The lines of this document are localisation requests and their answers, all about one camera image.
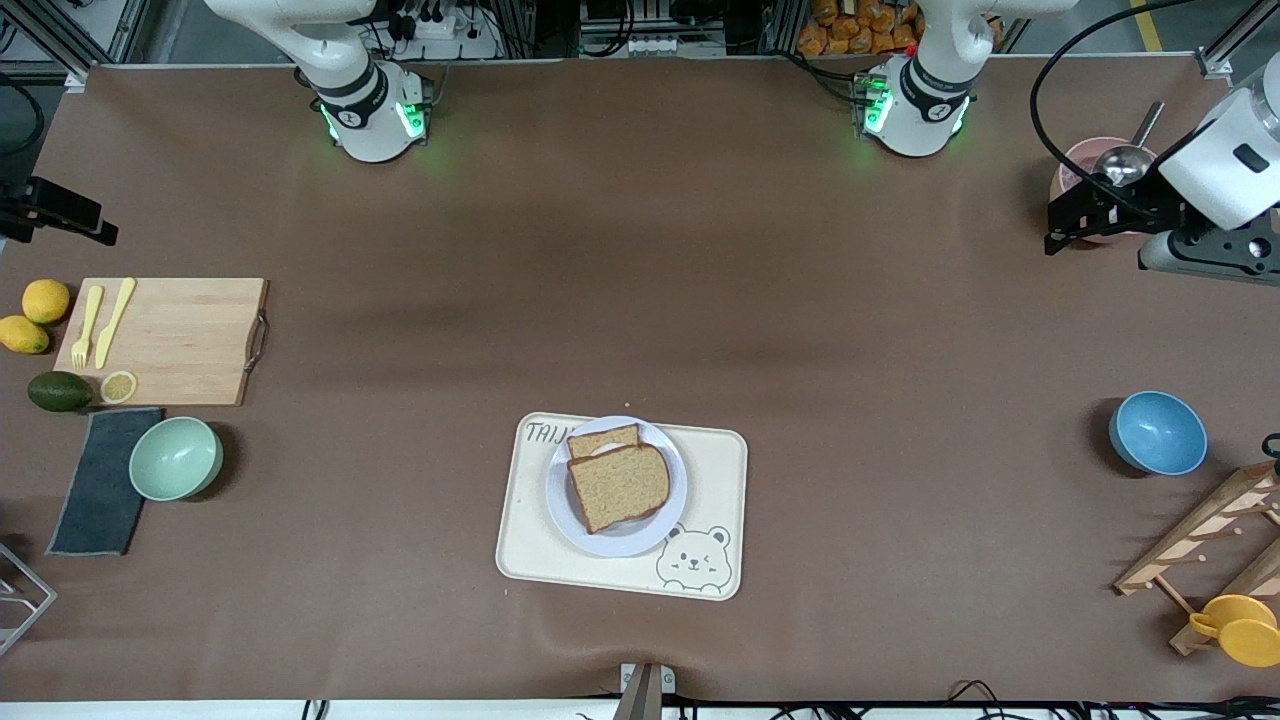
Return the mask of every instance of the black cable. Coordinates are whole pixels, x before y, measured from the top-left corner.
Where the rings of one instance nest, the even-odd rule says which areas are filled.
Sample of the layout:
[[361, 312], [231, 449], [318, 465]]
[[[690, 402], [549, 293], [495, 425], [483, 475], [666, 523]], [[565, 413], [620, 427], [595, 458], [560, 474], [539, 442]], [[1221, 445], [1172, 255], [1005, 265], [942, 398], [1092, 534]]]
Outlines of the black cable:
[[383, 33], [378, 31], [378, 26], [375, 26], [372, 20], [367, 22], [366, 24], [369, 26], [369, 29], [374, 31], [374, 41], [378, 42], [378, 51], [381, 53], [383, 58], [385, 59], [387, 46], [383, 45]]
[[1062, 47], [1060, 47], [1057, 53], [1053, 53], [1053, 55], [1044, 63], [1044, 67], [1041, 68], [1039, 74], [1036, 76], [1036, 82], [1032, 83], [1032, 92], [1030, 92], [1032, 127], [1036, 128], [1036, 137], [1038, 137], [1041, 143], [1044, 145], [1044, 149], [1048, 150], [1050, 155], [1052, 155], [1059, 163], [1062, 163], [1062, 165], [1065, 165], [1066, 169], [1075, 173], [1083, 182], [1089, 183], [1091, 186], [1093, 186], [1094, 190], [1097, 190], [1102, 195], [1106, 195], [1107, 197], [1114, 200], [1117, 205], [1124, 205], [1129, 210], [1133, 210], [1134, 213], [1139, 214], [1142, 218], [1146, 218], [1148, 220], [1155, 219], [1157, 215], [1151, 210], [1147, 210], [1146, 208], [1138, 206], [1133, 200], [1129, 200], [1124, 195], [1116, 192], [1114, 186], [1105, 183], [1094, 178], [1092, 174], [1084, 172], [1083, 168], [1080, 168], [1070, 158], [1066, 156], [1066, 152], [1062, 152], [1056, 145], [1053, 145], [1053, 141], [1050, 140], [1048, 133], [1044, 132], [1044, 124], [1041, 122], [1039, 91], [1041, 86], [1044, 83], [1044, 78], [1048, 77], [1050, 70], [1053, 69], [1053, 65], [1056, 65], [1057, 61], [1061, 60], [1062, 56], [1071, 50], [1071, 47], [1079, 45], [1080, 41], [1084, 40], [1085, 37], [1089, 37], [1094, 32], [1112, 23], [1117, 23], [1125, 18], [1132, 18], [1134, 15], [1140, 15], [1143, 13], [1149, 13], [1152, 10], [1161, 10], [1164, 8], [1172, 8], [1175, 5], [1185, 5], [1188, 3], [1196, 3], [1196, 1], [1197, 0], [1151, 0], [1146, 5], [1138, 5], [1134, 8], [1129, 8], [1128, 10], [1121, 10], [1119, 13], [1115, 13], [1114, 15], [1107, 15], [1106, 18], [1102, 18], [1101, 20], [1075, 33], [1075, 36], [1071, 37], [1071, 40], [1068, 40], [1066, 45], [1062, 45]]
[[631, 6], [631, 0], [621, 0], [621, 3], [622, 14], [618, 15], [617, 36], [614, 36], [604, 50], [582, 50], [582, 55], [586, 55], [588, 58], [608, 58], [631, 42], [631, 36], [636, 29], [636, 13]]
[[[316, 703], [316, 715], [311, 716], [311, 703]], [[308, 700], [302, 703], [302, 720], [324, 720], [324, 716], [329, 715], [329, 701], [328, 700]]]
[[995, 702], [997, 705], [1000, 703], [1000, 698], [996, 697], [996, 693], [993, 693], [991, 691], [991, 685], [988, 685], [987, 683], [984, 683], [982, 680], [960, 680], [956, 684], [960, 684], [960, 683], [964, 683], [964, 685], [960, 689], [957, 689], [954, 693], [951, 693], [950, 696], [947, 696], [947, 700], [942, 701], [943, 705], [955, 701], [956, 698], [959, 698], [964, 693], [969, 692], [970, 688], [978, 688], [978, 689], [980, 689], [982, 692], [987, 693], [987, 698], [991, 700], [991, 702]]
[[9, 33], [9, 40], [5, 41], [4, 47], [0, 47], [0, 55], [8, 53], [9, 47], [13, 45], [13, 41], [18, 40], [18, 26], [9, 24], [9, 20], [0, 18], [0, 40], [4, 40], [4, 33], [9, 32], [10, 29], [13, 32]]
[[0, 73], [0, 85], [6, 85], [14, 88], [18, 95], [26, 97], [27, 102], [31, 105], [31, 113], [36, 117], [36, 124], [31, 128], [31, 132], [27, 133], [27, 137], [23, 138], [22, 142], [8, 150], [0, 150], [0, 158], [12, 158], [35, 147], [35, 145], [40, 142], [40, 136], [45, 135], [45, 109], [40, 106], [40, 101], [36, 100], [36, 96], [32, 95], [29, 90], [14, 82], [5, 73]]
[[[472, 3], [472, 4], [471, 4], [471, 8], [472, 8], [472, 9], [475, 8], [475, 3]], [[522, 37], [516, 37], [516, 36], [511, 35], [509, 32], [507, 32], [507, 29], [506, 29], [504, 27], [502, 27], [502, 23], [500, 23], [500, 22], [495, 22], [495, 20], [493, 20], [493, 19], [492, 19], [492, 18], [489, 17], [489, 13], [488, 13], [488, 12], [485, 12], [485, 9], [484, 9], [484, 8], [480, 8], [480, 14], [481, 14], [481, 15], [484, 15], [484, 23], [485, 23], [486, 26], [489, 26], [489, 29], [492, 29], [492, 31], [494, 31], [495, 33], [498, 33], [498, 35], [500, 35], [500, 36], [506, 37], [506, 38], [507, 38], [507, 40], [509, 40], [511, 42], [516, 42], [516, 44], [520, 44], [520, 45], [524, 45], [524, 46], [525, 46], [526, 49], [529, 49], [529, 51], [530, 51], [530, 53], [532, 53], [532, 51], [536, 51], [536, 50], [538, 50], [538, 44], [535, 44], [535, 42], [531, 42], [531, 41], [529, 41], [529, 40], [525, 40], [525, 38], [522, 38]]]
[[796, 55], [795, 53], [788, 53], [786, 50], [764, 50], [763, 53], [760, 53], [760, 55], [777, 55], [778, 58], [786, 58], [787, 60], [791, 61], [792, 65], [795, 65], [795, 67], [800, 68], [801, 70], [809, 73], [809, 76], [813, 77], [813, 79], [818, 82], [818, 87], [820, 87], [824, 91], [827, 91], [827, 95], [831, 95], [836, 100], [844, 100], [845, 102], [852, 102], [854, 105], [868, 105], [869, 104], [867, 100], [864, 100], [861, 97], [852, 97], [850, 95], [845, 95], [844, 92], [840, 92], [838, 90], [836, 90], [835, 87], [831, 87], [826, 82], [828, 79], [832, 79], [832, 81], [838, 81], [838, 82], [852, 83], [854, 82], [854, 73], [841, 74], [841, 73], [836, 73], [836, 72], [832, 72], [832, 70], [824, 70], [822, 68], [815, 68], [815, 67], [810, 65], [809, 61], [805, 60], [804, 58], [801, 58], [800, 55]]

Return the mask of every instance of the plate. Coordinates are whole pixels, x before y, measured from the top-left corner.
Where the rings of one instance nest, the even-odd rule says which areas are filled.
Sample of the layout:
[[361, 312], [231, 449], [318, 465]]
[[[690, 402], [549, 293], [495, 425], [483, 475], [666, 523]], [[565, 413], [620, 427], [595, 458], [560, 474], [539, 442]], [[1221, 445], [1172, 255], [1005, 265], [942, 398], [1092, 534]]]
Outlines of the plate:
[[[667, 433], [652, 423], [626, 415], [609, 415], [584, 423], [571, 432], [570, 437], [612, 430], [623, 425], [640, 425], [640, 442], [652, 445], [658, 448], [658, 452], [662, 452], [671, 475], [671, 495], [667, 497], [667, 502], [648, 518], [623, 520], [594, 536], [588, 533], [582, 507], [568, 477], [568, 461], [572, 460], [568, 451], [568, 438], [564, 438], [564, 442], [556, 448], [552, 465], [547, 471], [547, 509], [552, 512], [552, 521], [559, 528], [564, 539], [600, 557], [632, 557], [657, 547], [680, 521], [680, 516], [685, 512], [685, 501], [689, 498], [689, 477], [685, 471], [685, 461], [680, 457], [676, 443], [671, 442]], [[596, 450], [596, 454], [614, 447], [618, 446], [605, 445]]]

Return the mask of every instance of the table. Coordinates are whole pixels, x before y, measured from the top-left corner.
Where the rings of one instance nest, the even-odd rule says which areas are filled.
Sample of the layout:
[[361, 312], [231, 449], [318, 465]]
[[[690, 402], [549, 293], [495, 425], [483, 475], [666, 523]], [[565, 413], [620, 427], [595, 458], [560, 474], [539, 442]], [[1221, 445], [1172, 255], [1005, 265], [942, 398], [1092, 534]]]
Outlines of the table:
[[[855, 140], [782, 61], [458, 67], [430, 146], [383, 165], [330, 147], [284, 69], [95, 70], [38, 173], [120, 243], [10, 246], [0, 297], [265, 275], [273, 333], [243, 407], [192, 410], [228, 445], [210, 500], [148, 503], [124, 557], [36, 559], [60, 597], [0, 697], [558, 697], [634, 660], [722, 700], [1262, 693], [1272, 675], [1174, 655], [1167, 600], [1108, 585], [1280, 427], [1280, 296], [1142, 273], [1132, 243], [1043, 256], [1039, 64], [993, 60], [923, 160]], [[1190, 58], [1060, 73], [1064, 146], [1162, 99], [1162, 149], [1225, 90]], [[0, 523], [37, 548], [86, 427], [26, 402], [50, 364], [0, 357]], [[1196, 474], [1116, 466], [1107, 413], [1143, 388], [1201, 413]], [[742, 433], [739, 594], [502, 577], [532, 410]], [[1171, 577], [1215, 592], [1258, 528]]]

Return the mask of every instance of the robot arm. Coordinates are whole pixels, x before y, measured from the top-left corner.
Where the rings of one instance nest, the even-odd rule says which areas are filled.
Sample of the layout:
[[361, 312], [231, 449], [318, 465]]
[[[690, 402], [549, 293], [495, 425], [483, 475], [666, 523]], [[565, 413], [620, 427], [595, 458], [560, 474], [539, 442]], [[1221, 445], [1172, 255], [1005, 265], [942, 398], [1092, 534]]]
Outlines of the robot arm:
[[424, 99], [422, 78], [394, 63], [374, 60], [360, 33], [347, 24], [371, 13], [375, 0], [205, 3], [298, 64], [320, 96], [329, 133], [352, 158], [380, 163], [425, 141], [430, 101]]
[[[1153, 237], [1143, 269], [1280, 284], [1280, 54], [1215, 105], [1147, 173], [1111, 192], [1082, 182], [1048, 206], [1044, 252], [1121, 232]], [[1108, 183], [1102, 174], [1093, 179]]]
[[1078, 0], [919, 0], [924, 36], [915, 56], [893, 56], [873, 73], [884, 76], [879, 106], [864, 120], [868, 135], [890, 150], [932, 155], [960, 129], [969, 91], [991, 56], [995, 38], [986, 14], [1037, 18], [1071, 9]]

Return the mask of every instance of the cutting board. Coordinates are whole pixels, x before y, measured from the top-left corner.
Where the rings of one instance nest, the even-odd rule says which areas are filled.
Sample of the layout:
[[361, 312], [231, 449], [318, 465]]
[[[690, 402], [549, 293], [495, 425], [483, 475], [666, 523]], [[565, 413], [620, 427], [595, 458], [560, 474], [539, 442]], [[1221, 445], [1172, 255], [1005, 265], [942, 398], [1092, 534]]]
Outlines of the cutting board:
[[[102, 378], [128, 370], [138, 391], [123, 405], [239, 405], [252, 369], [250, 359], [266, 336], [266, 281], [262, 278], [138, 278], [106, 365], [93, 368], [97, 336], [111, 322], [123, 278], [84, 278], [58, 348], [55, 370], [76, 373], [97, 388]], [[72, 366], [72, 343], [84, 323], [88, 288], [102, 286], [88, 368]]]

